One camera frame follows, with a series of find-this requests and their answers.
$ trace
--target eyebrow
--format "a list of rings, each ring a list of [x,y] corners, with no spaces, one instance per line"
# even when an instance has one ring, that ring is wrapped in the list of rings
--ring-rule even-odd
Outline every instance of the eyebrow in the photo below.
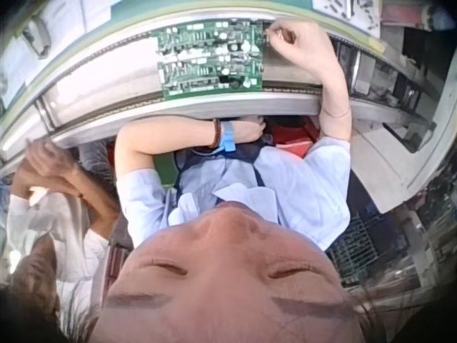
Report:
[[[315,302],[280,297],[272,297],[271,300],[282,312],[294,316],[347,319],[354,315],[354,310],[345,302],[340,304],[317,304]]]
[[[159,309],[172,299],[165,294],[117,294],[108,296],[103,306],[117,309]]]

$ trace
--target wristband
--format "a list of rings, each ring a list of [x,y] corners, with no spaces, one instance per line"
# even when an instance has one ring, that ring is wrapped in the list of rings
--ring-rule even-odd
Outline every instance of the wristband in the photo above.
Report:
[[[221,137],[221,143],[219,149],[226,152],[233,152],[236,150],[235,146],[235,133],[233,132],[233,125],[229,121],[221,122],[221,126],[224,128],[224,134]]]
[[[220,122],[220,126],[224,128],[224,134],[221,135],[219,133],[219,147],[216,150],[213,150],[211,152],[201,152],[196,149],[193,149],[193,152],[199,156],[211,156],[214,154],[217,154],[218,152],[221,151],[226,151],[226,152],[233,152],[236,150],[236,145],[235,145],[235,133],[233,131],[233,125],[229,121],[223,121]]]
[[[210,149],[218,148],[221,145],[221,121],[219,119],[213,119],[214,123],[214,141],[209,146]]]

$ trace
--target electronic component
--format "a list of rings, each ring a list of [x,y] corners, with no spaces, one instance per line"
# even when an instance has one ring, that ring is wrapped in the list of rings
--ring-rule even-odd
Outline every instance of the electronic component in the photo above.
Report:
[[[165,99],[262,90],[263,24],[211,20],[155,31]]]

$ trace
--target worker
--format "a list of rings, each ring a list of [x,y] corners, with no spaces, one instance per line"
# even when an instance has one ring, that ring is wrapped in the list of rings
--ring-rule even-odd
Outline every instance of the worker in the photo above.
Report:
[[[96,314],[90,342],[362,340],[323,252],[350,219],[345,77],[317,24],[278,21],[268,35],[279,54],[323,84],[322,137],[300,159],[255,142],[260,118],[163,116],[122,128],[117,189],[135,250]],[[196,147],[210,152],[189,151]],[[179,151],[179,177],[165,190],[154,156],[171,151]]]
[[[11,186],[7,238],[24,258],[9,287],[54,322],[58,313],[65,322],[89,309],[92,279],[119,216],[119,202],[101,180],[114,186],[105,142],[82,144],[79,157],[82,166],[50,140],[34,141]],[[47,194],[34,199],[32,187]]]

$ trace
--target blue wrist strap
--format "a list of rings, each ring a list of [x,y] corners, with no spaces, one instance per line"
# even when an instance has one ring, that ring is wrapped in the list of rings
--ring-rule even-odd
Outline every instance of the blue wrist strap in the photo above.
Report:
[[[226,152],[233,152],[236,150],[235,146],[235,133],[233,132],[233,125],[229,121],[221,122],[221,126],[224,128],[224,134],[221,137],[221,143],[219,148]]]
[[[233,132],[233,125],[229,121],[221,122],[221,126],[224,128],[224,134],[221,137],[221,143],[219,148],[209,153],[203,153],[193,150],[195,154],[200,156],[211,156],[217,154],[220,151],[233,152],[236,150],[235,146],[235,133]]]

